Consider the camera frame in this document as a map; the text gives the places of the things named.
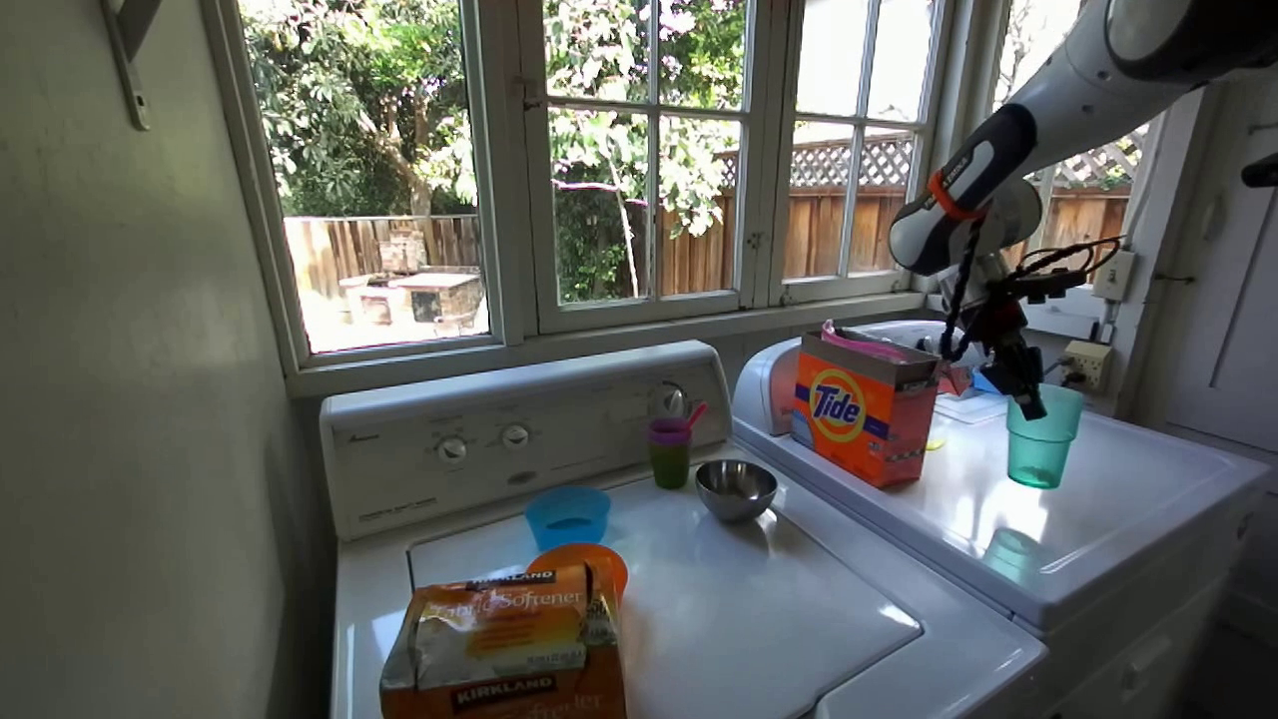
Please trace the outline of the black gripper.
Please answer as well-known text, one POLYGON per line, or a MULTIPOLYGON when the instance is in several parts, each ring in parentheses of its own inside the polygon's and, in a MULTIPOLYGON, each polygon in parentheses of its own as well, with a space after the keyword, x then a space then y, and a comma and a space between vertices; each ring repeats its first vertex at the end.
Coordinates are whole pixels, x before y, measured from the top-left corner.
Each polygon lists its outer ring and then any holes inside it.
POLYGON ((949 316, 960 359, 971 343, 988 353, 988 381, 1003 395, 1033 395, 1044 384, 1044 353, 1021 339, 1025 303, 1061 300, 1117 256, 1117 240, 1082 240, 1061 249, 1031 249, 1016 268, 999 253, 976 253, 960 263, 949 316))

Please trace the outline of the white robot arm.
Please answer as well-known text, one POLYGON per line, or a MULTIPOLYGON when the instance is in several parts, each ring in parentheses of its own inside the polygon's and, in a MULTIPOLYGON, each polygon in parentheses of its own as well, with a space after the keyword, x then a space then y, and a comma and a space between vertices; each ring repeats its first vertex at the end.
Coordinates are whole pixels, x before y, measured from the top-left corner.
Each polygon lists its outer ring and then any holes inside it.
POLYGON ((1025 172, 1112 146, 1220 76, 1268 70, 1273 48, 1278 0, 1082 0, 1044 70, 900 207, 892 260, 967 277, 949 321, 991 353, 1003 395, 1025 405, 1044 384, 1017 303, 977 271, 1039 220, 1025 172))

